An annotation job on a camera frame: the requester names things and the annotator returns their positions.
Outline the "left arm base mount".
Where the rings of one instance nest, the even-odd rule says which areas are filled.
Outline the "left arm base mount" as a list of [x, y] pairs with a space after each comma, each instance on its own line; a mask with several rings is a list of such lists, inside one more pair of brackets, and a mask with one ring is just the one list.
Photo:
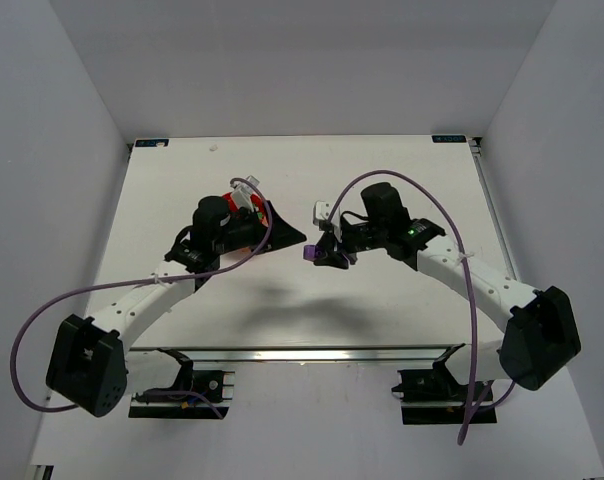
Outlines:
[[174, 349], [126, 357], [129, 416], [138, 419], [222, 420], [234, 396], [235, 373]]

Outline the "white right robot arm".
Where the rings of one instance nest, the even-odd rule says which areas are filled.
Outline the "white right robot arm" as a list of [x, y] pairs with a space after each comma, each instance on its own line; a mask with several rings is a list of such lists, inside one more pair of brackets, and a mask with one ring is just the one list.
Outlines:
[[366, 214], [356, 224], [333, 204], [315, 203], [313, 223], [322, 235], [305, 247], [303, 257], [316, 266], [346, 270], [356, 263], [358, 253], [382, 249], [486, 315], [502, 338], [449, 348], [433, 364], [444, 380], [455, 385], [512, 380], [536, 391], [580, 353], [573, 309], [564, 291], [555, 286], [539, 290], [462, 256], [443, 228], [411, 217], [387, 182], [365, 188], [361, 198]]

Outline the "purple lego brick with studs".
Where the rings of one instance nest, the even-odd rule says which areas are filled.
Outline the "purple lego brick with studs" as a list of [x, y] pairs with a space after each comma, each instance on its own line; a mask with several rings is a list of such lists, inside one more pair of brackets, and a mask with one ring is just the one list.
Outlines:
[[316, 245], [305, 245], [303, 248], [303, 259], [313, 262], [318, 256], [318, 248]]

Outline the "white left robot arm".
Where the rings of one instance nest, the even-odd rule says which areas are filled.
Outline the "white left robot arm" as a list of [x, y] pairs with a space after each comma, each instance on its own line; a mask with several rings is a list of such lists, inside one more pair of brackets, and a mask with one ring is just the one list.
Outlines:
[[61, 323], [47, 386], [95, 417], [109, 413], [125, 395], [145, 400], [186, 396], [193, 389], [192, 360], [165, 348], [133, 354], [136, 340], [219, 272], [223, 255], [243, 249], [268, 253], [305, 239], [270, 202], [232, 207], [228, 196], [203, 198], [149, 284], [86, 318], [71, 315]]

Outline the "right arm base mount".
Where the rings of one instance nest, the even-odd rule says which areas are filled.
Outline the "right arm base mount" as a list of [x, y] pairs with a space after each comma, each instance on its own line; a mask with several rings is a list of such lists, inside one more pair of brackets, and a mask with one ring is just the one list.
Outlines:
[[462, 425], [468, 385], [459, 384], [444, 364], [461, 347], [447, 348], [430, 368], [398, 371], [399, 383], [391, 392], [401, 403], [403, 425]]

